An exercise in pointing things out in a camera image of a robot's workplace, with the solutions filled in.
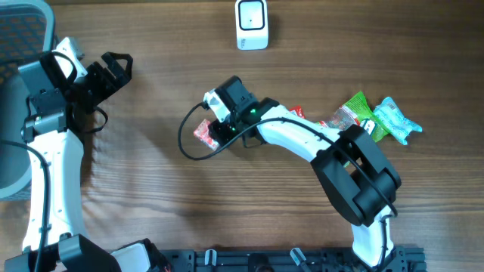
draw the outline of black mounting rail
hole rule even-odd
[[[290,251],[217,251],[216,266],[205,265],[206,253],[193,250],[160,251],[172,264],[174,272],[301,272]],[[326,248],[302,251],[311,272],[374,272],[354,256],[351,248]],[[268,262],[263,270],[254,264],[254,258]],[[383,272],[426,272],[424,249],[396,246],[392,260],[380,270]]]

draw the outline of snack bag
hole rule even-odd
[[[300,106],[300,105],[297,105],[297,106],[295,106],[295,107],[290,108],[290,109],[289,109],[289,111],[290,111],[292,114],[297,115],[297,116],[299,116],[299,117],[301,117],[301,118],[303,118],[303,119],[305,119],[305,118],[306,118],[306,116],[304,115],[303,109],[301,108],[301,106]]]
[[[375,109],[374,114],[400,144],[408,144],[405,138],[410,132],[423,131],[421,126],[403,116],[402,111],[400,111],[391,97],[383,99],[382,103]]]
[[[198,138],[202,143],[210,147],[211,150],[215,151],[219,148],[220,144],[215,139],[211,138],[209,135],[209,125],[210,121],[204,119],[201,124],[195,129],[194,136]]]
[[[351,125],[359,125],[375,142],[389,133],[388,128],[371,112],[365,95],[361,91],[344,103],[328,121],[320,121],[318,124],[327,128],[338,128],[341,131]]]

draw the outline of light blue snack bag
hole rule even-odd
[[[407,145],[406,137],[412,131],[422,132],[422,127],[417,123],[406,119],[402,111],[396,106],[391,97],[383,99],[383,102],[373,111],[380,121],[388,128],[393,137],[400,144]]]

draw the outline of red snack bag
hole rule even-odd
[[[306,118],[306,116],[304,115],[303,109],[301,108],[300,105],[290,108],[289,111],[303,119]]]
[[[325,128],[329,128],[329,126],[326,124],[325,121],[318,121],[318,122],[316,122],[316,124],[318,124],[318,125],[320,125],[322,127],[325,127]]]
[[[207,119],[204,119],[200,125],[198,126],[197,129],[194,131],[194,136],[198,138],[202,143],[210,147],[213,151],[217,150],[219,148],[220,144],[218,141],[214,140],[213,138],[210,137],[209,135],[209,125],[210,121]]]

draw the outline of white device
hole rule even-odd
[[[239,49],[267,48],[269,42],[267,14],[265,0],[237,0],[235,2],[235,27]]]

